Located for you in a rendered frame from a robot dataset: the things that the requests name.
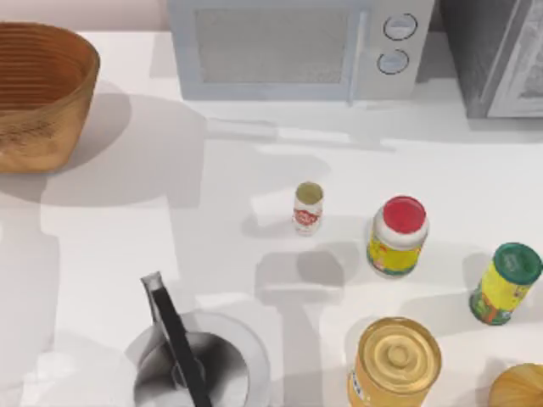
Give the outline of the red and white can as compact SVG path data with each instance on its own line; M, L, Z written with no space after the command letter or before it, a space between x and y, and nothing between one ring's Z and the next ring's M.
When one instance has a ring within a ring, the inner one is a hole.
M300 183L294 194L294 229L302 235L312 235L322 221L324 192L312 181Z

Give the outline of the white jar with red lid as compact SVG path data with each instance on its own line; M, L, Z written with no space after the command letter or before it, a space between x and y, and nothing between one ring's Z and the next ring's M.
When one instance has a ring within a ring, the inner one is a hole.
M428 232L428 215L417 199L392 197L373 217L367 259L387 276L406 276L417 266Z

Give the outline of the microwave oven door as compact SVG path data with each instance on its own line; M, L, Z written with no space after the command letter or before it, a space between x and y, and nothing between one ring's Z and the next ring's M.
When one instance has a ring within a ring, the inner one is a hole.
M167 0L182 96L347 101L365 0Z

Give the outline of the microwave knob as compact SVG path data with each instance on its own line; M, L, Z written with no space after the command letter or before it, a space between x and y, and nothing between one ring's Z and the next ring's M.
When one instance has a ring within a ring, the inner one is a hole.
M383 33L392 41L404 41L416 32L417 27L417 19L412 14L398 14L386 19Z
M394 49L388 53L382 53L377 60L378 70L384 75L398 75L409 65L409 55L401 50Z

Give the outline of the large yellow can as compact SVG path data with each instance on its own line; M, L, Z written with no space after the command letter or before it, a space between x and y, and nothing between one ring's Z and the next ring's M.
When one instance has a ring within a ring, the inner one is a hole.
M374 321L361 334L348 375L350 407L423 407L441 371L431 332L406 317Z

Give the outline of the pale microwave oven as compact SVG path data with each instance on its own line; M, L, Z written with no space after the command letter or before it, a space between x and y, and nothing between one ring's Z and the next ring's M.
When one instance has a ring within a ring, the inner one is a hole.
M428 34L434 0L365 0L368 6L365 41L361 54L358 101L401 99L410 96ZM418 23L416 32L404 41L392 41L383 33L388 17L412 14ZM408 67L398 75L384 75L377 67L380 54L394 49L405 51Z

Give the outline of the woven wooden basket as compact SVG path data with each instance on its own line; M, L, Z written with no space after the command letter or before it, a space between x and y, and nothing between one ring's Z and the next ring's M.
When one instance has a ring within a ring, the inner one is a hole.
M86 123L100 68L73 31L0 21L0 173L65 165Z

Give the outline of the yellow bottle with green lid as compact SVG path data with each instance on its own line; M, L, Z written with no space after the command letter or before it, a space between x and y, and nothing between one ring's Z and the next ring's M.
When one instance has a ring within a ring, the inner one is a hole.
M543 260L530 246L503 243L470 295L470 310L489 326L505 325L542 272Z

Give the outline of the grey cabinet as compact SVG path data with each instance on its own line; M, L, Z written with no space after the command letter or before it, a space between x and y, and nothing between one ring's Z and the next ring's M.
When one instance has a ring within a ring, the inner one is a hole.
M443 26L469 118L492 118L488 110L495 69L518 0L440 0Z

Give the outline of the golden bread loaf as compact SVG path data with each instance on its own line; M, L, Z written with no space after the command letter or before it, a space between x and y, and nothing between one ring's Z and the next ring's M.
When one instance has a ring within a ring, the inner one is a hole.
M543 365L525 363L503 371L490 388L488 407L543 407Z

